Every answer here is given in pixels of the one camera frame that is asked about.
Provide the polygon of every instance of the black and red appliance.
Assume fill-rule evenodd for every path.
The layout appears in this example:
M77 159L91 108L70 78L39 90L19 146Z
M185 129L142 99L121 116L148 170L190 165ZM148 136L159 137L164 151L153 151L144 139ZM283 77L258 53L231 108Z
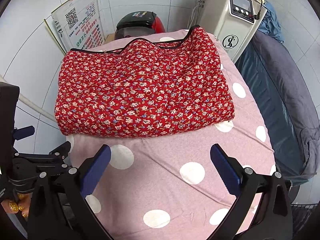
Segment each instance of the black and red appliance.
M165 33L160 18L154 12L132 12L124 16L117 24L115 40L154 33Z

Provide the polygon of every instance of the gray fabric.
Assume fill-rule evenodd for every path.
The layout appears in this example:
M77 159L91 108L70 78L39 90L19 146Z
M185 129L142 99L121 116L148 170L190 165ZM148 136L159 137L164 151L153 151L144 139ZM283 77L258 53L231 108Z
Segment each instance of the gray fabric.
M303 77L282 44L261 32L256 32L252 43L264 59L265 68L291 117L304 158L302 175L315 174L320 154L319 118Z
M276 10L272 4L268 1L264 4L264 7L267 8L267 13L263 18L258 30L262 33L276 39L280 43L284 42L284 37L281 33L281 26L278 22Z

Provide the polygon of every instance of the folded red floral blanket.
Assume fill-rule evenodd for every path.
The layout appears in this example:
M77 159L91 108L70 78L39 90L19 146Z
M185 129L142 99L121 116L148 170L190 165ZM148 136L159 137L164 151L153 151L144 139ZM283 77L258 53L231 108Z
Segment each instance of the folded red floral blanket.
M136 38L123 49L72 49L55 116L64 135L154 137L228 121L234 105L220 57L199 26L182 40Z

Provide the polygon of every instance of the white hose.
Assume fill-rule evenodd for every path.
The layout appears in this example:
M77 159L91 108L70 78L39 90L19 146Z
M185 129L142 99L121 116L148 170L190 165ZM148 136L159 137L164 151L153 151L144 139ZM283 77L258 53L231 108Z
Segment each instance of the white hose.
M4 80L4 78L0 75L0 81L1 82L5 82L7 83L7 81ZM46 118L57 122L55 117L51 114L49 114L48 112L44 111L42 108L40 108L39 106L35 105L34 103L32 103L29 99L27 99L26 97L24 97L22 94L19 95L19 100L21 102L23 102L25 105L29 106L30 108L32 108L33 110L37 111L39 114L42 114L43 116L45 116Z

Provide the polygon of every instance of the silver screw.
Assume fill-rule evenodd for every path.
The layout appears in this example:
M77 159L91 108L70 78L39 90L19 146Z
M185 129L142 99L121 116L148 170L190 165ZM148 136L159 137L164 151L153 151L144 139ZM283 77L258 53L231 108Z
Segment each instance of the silver screw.
M69 173L70 174L75 174L77 172L77 169L76 168L71 168L70 170L69 170Z
M43 179L45 176L47 176L47 173L45 173L45 172L41 172L41 173L40 173L40 178Z
M244 169L244 172L246 173L246 174L252 174L253 173L253 170L251 169L251 168L245 168Z
M280 179L280 178L282 177L281 173L278 172L278 171L275 172L275 176L276 176L278 179Z

